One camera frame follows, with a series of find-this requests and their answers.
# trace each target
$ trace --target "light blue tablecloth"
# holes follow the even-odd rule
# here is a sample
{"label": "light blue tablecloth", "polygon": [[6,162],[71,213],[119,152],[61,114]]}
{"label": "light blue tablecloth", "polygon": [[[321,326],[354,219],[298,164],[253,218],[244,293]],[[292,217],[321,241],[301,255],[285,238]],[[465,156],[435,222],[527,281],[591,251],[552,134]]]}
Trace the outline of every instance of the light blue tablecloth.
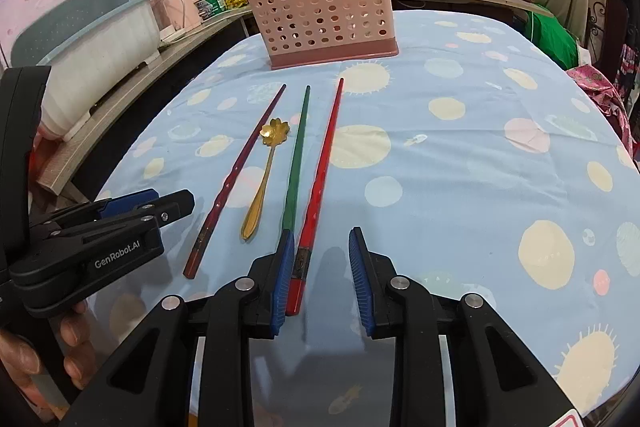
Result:
{"label": "light blue tablecloth", "polygon": [[[270,71],[254,36],[197,76],[105,185],[112,196],[188,188],[193,216],[162,229],[166,254],[100,291],[91,308],[122,338],[162,296],[210,295],[274,250],[310,84],[299,234],[344,76],[303,312],[275,341],[252,343],[257,424],[388,425],[394,346],[359,325],[347,256],[354,226],[433,293],[482,294],[586,413],[640,362],[638,172],[593,103],[508,26],[448,12],[394,17],[397,57]],[[204,217],[283,82],[272,116],[292,133],[276,150],[260,227],[242,242],[268,155],[258,143],[189,281],[182,269]]]}

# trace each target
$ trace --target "screw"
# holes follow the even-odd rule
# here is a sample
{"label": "screw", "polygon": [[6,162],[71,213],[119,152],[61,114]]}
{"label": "screw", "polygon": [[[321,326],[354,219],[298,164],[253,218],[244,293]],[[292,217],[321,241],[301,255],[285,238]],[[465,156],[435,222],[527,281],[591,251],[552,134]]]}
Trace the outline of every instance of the screw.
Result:
{"label": "screw", "polygon": [[391,279],[391,286],[396,290],[406,290],[409,288],[409,279],[402,277],[401,275]]}
{"label": "screw", "polygon": [[165,310],[175,310],[180,305],[180,298],[175,295],[169,295],[162,299],[162,308]]}
{"label": "screw", "polygon": [[236,281],[236,289],[241,292],[246,292],[254,287],[254,280],[249,279],[249,277],[242,277]]}
{"label": "screw", "polygon": [[484,304],[484,300],[482,300],[482,297],[476,293],[469,293],[468,295],[466,295],[465,302],[466,305],[470,308],[481,308]]}

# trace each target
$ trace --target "pink utensil holder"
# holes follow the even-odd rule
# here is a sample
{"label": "pink utensil holder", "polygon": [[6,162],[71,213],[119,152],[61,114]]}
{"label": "pink utensil holder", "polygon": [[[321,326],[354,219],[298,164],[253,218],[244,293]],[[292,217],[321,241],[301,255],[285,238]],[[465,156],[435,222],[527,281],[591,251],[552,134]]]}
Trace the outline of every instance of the pink utensil holder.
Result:
{"label": "pink utensil holder", "polygon": [[249,0],[271,69],[398,54],[391,0]]}

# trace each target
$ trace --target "white storage bin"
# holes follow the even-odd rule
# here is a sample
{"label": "white storage bin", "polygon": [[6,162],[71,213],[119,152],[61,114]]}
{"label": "white storage bin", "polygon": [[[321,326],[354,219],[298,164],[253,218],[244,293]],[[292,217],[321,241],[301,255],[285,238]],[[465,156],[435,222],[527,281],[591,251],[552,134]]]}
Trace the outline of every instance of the white storage bin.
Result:
{"label": "white storage bin", "polygon": [[70,139],[113,86],[158,58],[159,44],[150,0],[130,0],[68,38],[38,63],[51,66],[38,132]]}

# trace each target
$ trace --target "dark red chopstick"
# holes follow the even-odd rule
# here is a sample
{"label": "dark red chopstick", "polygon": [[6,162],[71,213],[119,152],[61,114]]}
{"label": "dark red chopstick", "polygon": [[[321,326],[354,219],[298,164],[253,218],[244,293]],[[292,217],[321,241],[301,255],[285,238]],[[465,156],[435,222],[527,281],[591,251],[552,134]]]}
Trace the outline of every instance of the dark red chopstick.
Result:
{"label": "dark red chopstick", "polygon": [[326,172],[329,168],[329,157],[331,156],[331,145],[334,142],[335,123],[338,120],[338,109],[340,108],[340,97],[342,96],[342,84],[344,79],[340,79],[338,90],[335,93],[334,107],[331,110],[329,124],[324,135],[324,143],[322,144],[322,152],[320,153],[320,161],[318,162],[318,170],[316,170],[316,179],[311,188],[311,197],[306,207],[305,224],[300,234],[300,243],[296,252],[296,259],[293,263],[293,272],[291,273],[291,282],[289,284],[289,296],[287,298],[286,314],[298,315],[300,306],[302,306],[302,295],[305,292],[306,274],[309,271],[309,262],[311,261],[311,252],[314,248],[316,239],[316,229],[318,228],[318,217],[320,216],[320,206],[322,205],[322,192],[324,191],[324,181],[326,180]]}
{"label": "dark red chopstick", "polygon": [[204,256],[204,251],[209,244],[209,239],[211,238],[211,234],[213,233],[213,229],[215,229],[216,224],[218,223],[218,218],[220,217],[220,213],[222,209],[225,208],[226,200],[229,197],[229,193],[231,189],[236,184],[236,180],[238,179],[238,174],[240,173],[242,167],[244,166],[244,162],[249,158],[249,153],[251,149],[254,147],[255,141],[260,136],[260,130],[262,126],[267,122],[271,111],[276,107],[278,100],[282,96],[282,92],[287,87],[287,84],[282,84],[282,87],[276,94],[276,96],[271,100],[269,107],[260,118],[258,125],[255,126],[254,132],[252,132],[249,139],[244,144],[236,163],[234,163],[233,168],[231,169],[231,173],[226,177],[224,184],[222,185],[222,189],[220,193],[217,195],[216,200],[213,202],[213,207],[207,216],[207,219],[204,220],[204,224],[200,229],[200,233],[196,238],[196,242],[193,245],[193,249],[189,254],[189,258],[187,260],[187,264],[184,266],[184,271],[182,272],[187,279],[193,279],[196,277],[196,272],[198,271],[198,267],[200,266],[200,262],[202,261],[202,257]]}

